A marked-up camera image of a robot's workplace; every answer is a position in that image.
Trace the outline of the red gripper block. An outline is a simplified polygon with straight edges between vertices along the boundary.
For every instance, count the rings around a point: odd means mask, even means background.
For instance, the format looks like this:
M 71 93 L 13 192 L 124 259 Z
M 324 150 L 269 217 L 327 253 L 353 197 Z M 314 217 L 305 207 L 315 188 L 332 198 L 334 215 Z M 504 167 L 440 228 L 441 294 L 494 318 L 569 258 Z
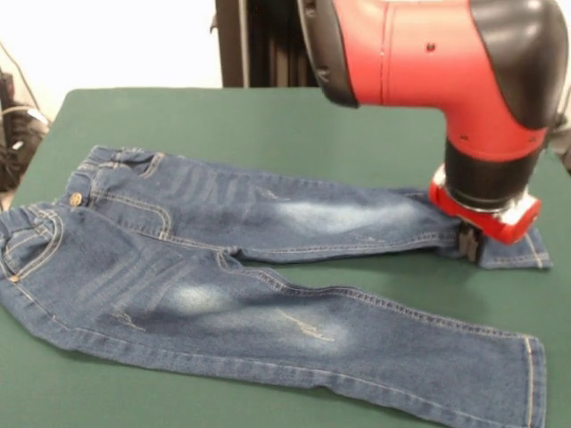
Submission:
M 464 221 L 458 227 L 458 251 L 462 258 L 471 263 L 477 263 L 480 259 L 482 232 L 501 243 L 513 244 L 524 237 L 542 207 L 539 199 L 524 191 L 521 196 L 508 202 L 506 208 L 492 211 L 469 208 L 451 197 L 446 184 L 442 164 L 432 177 L 429 199 L 445 214 Z

